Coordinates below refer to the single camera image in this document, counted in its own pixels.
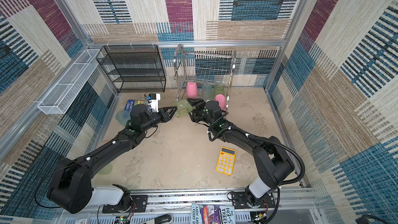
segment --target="translucent pink cup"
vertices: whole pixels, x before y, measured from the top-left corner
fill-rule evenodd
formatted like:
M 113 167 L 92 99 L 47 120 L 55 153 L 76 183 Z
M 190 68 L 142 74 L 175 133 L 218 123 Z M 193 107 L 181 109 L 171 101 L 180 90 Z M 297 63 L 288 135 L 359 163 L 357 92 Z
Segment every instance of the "translucent pink cup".
M 226 107 L 225 96 L 223 96 L 222 94 L 217 94 L 215 100 L 218 101 L 218 105 L 221 107 L 221 109 L 225 110 Z
M 198 95 L 198 86 L 196 82 L 188 82 L 187 83 L 187 97 L 195 98 Z

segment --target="black robotic arm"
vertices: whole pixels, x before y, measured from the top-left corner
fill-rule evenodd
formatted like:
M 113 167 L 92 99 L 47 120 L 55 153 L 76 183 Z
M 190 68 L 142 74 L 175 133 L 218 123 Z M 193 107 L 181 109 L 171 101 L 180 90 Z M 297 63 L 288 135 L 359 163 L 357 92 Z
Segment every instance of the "black robotic arm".
M 286 152 L 289 148 L 283 146 L 276 137 L 258 137 L 236 127 L 224 119 L 228 113 L 221 110 L 217 101 L 187 100 L 194 107 L 189 114 L 191 120 L 209 124 L 207 132 L 211 141 L 219 138 L 253 155 L 259 177 L 245 190 L 246 201 L 250 206 L 258 206 L 264 195 L 271 193 L 279 185 L 299 181 L 304 176 L 305 167 L 297 155 L 295 157 L 300 159 L 301 165 L 299 176 L 294 180 L 283 181 L 294 170 L 294 165 Z M 50 182 L 47 198 L 70 213 L 82 210 L 92 197 L 94 189 L 91 179 L 94 175 L 122 153 L 137 147 L 145 138 L 146 130 L 169 121 L 176 111 L 176 107 L 166 107 L 160 108 L 159 112 L 150 113 L 145 105 L 136 105 L 131 112 L 130 125 L 110 142 L 74 160 L 66 158 L 59 162 Z M 274 157 L 270 159 L 268 154 L 273 154 Z M 121 212 L 126 211 L 131 205 L 130 191 L 122 186 L 115 186 L 123 190 L 118 207 Z

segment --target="silver wire rack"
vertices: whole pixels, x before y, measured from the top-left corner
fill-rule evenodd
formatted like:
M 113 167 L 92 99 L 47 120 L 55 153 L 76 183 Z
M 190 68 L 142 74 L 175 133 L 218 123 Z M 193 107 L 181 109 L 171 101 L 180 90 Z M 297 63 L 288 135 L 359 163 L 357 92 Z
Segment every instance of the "silver wire rack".
M 186 82 L 220 85 L 226 90 L 226 109 L 228 109 L 229 89 L 235 71 L 236 51 L 231 56 L 207 52 L 184 52 L 183 45 L 178 45 L 174 52 L 174 80 L 177 83 L 177 101 Z

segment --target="black mesh shelf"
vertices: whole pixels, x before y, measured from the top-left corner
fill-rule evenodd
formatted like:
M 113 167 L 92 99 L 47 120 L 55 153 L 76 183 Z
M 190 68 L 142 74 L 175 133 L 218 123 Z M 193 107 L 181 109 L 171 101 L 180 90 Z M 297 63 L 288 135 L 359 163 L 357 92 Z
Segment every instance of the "black mesh shelf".
M 164 92 L 166 77 L 156 45 L 115 45 L 97 59 L 117 92 Z

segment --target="yellow calculator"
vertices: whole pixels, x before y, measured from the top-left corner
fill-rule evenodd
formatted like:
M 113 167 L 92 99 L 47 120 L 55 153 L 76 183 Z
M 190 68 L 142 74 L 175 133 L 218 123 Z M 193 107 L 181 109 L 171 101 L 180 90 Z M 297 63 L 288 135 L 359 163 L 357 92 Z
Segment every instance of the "yellow calculator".
M 225 175 L 231 175 L 235 163 L 236 150 L 221 147 L 220 156 L 218 156 L 216 171 Z

